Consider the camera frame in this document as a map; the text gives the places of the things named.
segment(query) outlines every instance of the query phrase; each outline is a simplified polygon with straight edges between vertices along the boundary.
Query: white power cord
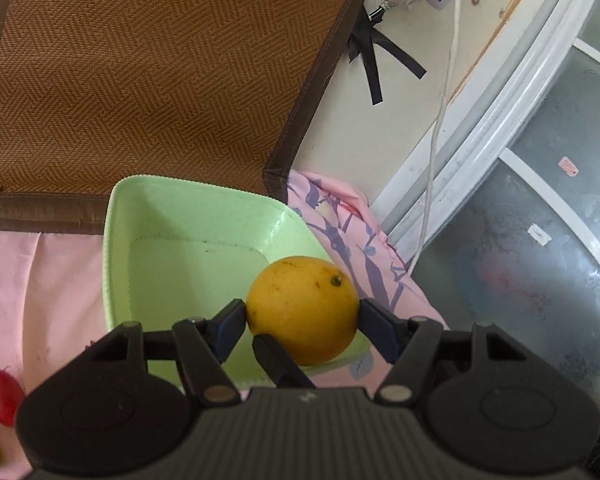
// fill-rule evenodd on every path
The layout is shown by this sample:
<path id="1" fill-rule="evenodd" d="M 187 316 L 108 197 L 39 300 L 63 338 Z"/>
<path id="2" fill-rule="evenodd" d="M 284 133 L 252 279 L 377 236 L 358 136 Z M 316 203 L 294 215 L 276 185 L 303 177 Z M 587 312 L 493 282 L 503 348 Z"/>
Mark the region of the white power cord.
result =
<path id="1" fill-rule="evenodd" d="M 451 32 L 451 46 L 449 48 L 449 60 L 446 66 L 445 75 L 445 88 L 442 92 L 442 99 L 440 99 L 440 109 L 438 111 L 438 118 L 436 119 L 436 125 L 433 128 L 431 134 L 431 151 L 429 153 L 429 179 L 427 181 L 427 190 L 424 201 L 424 214 L 422 216 L 422 229 L 420 231 L 420 240 L 418 241 L 418 248 L 416 253 L 411 260 L 409 266 L 409 276 L 413 273 L 413 269 L 418 263 L 418 259 L 422 254 L 424 242 L 427 237 L 427 226 L 429 224 L 429 214 L 431 213 L 431 203 L 433 202 L 433 181 L 436 177 L 436 153 L 438 151 L 438 136 L 440 135 L 440 129 L 442 128 L 442 122 L 445 118 L 446 107 L 448 106 L 449 94 L 451 93 L 451 79 L 456 65 L 456 55 L 458 54 L 458 36 L 460 28 L 460 10 L 461 1 L 454 1 L 454 25 Z"/>

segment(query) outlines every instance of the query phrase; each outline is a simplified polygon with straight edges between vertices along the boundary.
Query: cherry tomato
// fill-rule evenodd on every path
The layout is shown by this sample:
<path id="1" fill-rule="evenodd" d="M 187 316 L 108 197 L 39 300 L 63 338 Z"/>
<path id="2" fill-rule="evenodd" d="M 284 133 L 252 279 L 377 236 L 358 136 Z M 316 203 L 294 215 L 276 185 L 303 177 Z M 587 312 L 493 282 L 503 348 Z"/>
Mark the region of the cherry tomato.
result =
<path id="1" fill-rule="evenodd" d="M 18 381 L 9 373 L 0 370 L 0 424 L 12 427 L 16 411 L 24 399 L 24 391 Z"/>

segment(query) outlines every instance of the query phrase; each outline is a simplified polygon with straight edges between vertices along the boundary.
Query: green plastic basket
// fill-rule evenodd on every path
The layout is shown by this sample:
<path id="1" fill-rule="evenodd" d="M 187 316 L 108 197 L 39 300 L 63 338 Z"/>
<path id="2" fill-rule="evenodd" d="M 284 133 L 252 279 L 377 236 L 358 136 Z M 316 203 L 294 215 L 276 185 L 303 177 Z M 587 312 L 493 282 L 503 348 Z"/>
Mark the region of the green plastic basket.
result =
<path id="1" fill-rule="evenodd" d="M 280 258 L 330 261 L 302 219 L 284 204 L 235 189 L 158 176 L 131 176 L 111 193 L 104 231 L 102 285 L 107 328 L 128 320 L 168 330 L 186 317 L 209 319 Z M 369 347 L 358 332 L 331 370 Z M 268 379 L 245 330 L 224 369 L 241 389 Z M 151 362 L 150 372 L 180 385 L 175 366 Z"/>

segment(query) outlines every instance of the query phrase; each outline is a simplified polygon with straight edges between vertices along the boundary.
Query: brown woven cushion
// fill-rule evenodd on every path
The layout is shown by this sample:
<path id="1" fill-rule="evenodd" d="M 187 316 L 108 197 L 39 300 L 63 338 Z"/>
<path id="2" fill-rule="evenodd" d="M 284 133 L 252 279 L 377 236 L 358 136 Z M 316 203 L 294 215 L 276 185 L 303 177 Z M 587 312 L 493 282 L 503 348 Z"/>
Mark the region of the brown woven cushion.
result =
<path id="1" fill-rule="evenodd" d="M 286 200 L 363 0 L 0 0 L 0 228 L 99 232 L 161 174 Z"/>

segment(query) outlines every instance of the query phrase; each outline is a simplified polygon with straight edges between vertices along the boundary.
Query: pink floral cloth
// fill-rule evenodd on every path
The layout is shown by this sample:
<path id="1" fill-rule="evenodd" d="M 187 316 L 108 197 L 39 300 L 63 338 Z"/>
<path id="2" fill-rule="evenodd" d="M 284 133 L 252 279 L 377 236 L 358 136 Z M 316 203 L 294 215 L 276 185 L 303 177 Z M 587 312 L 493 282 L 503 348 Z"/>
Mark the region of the pink floral cloth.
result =
<path id="1" fill-rule="evenodd" d="M 406 275 L 366 200 L 350 186 L 292 171 L 289 205 L 334 263 L 399 317 L 442 322 Z M 102 308 L 102 237 L 0 232 L 0 367 L 30 392 L 106 332 Z M 375 391 L 388 365 L 374 349 L 347 367 L 317 376 L 319 386 Z M 30 471 L 12 428 L 0 425 L 0 479 Z"/>
<path id="2" fill-rule="evenodd" d="M 333 262 L 352 278 L 361 299 L 374 298 L 401 318 L 426 316 L 445 324 L 407 276 L 404 262 L 387 242 L 361 193 L 334 178 L 294 170 L 286 187 L 289 207 L 302 217 Z M 312 379 L 322 387 L 364 386 L 373 394 L 389 368 L 372 348 L 348 367 Z"/>

